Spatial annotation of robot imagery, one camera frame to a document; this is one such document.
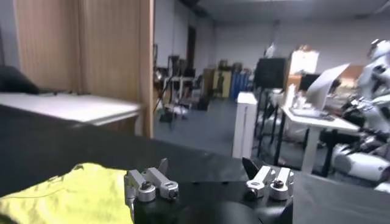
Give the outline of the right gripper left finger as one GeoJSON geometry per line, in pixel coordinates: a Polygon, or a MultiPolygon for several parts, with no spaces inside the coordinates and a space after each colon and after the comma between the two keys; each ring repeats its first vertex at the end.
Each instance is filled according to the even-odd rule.
{"type": "Polygon", "coordinates": [[[124,175],[125,202],[133,202],[136,198],[151,202],[157,196],[175,200],[179,196],[179,184],[165,176],[167,169],[168,159],[163,158],[157,168],[149,167],[142,172],[128,170],[124,175]]]}

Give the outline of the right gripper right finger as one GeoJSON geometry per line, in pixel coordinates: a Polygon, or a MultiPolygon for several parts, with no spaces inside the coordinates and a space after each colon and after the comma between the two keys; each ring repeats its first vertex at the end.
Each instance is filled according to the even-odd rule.
{"type": "Polygon", "coordinates": [[[258,167],[249,158],[242,158],[242,164],[249,178],[246,181],[247,200],[258,200],[266,192],[275,201],[287,201],[293,196],[294,173],[291,169],[282,167],[276,172],[271,166],[258,167]]]}

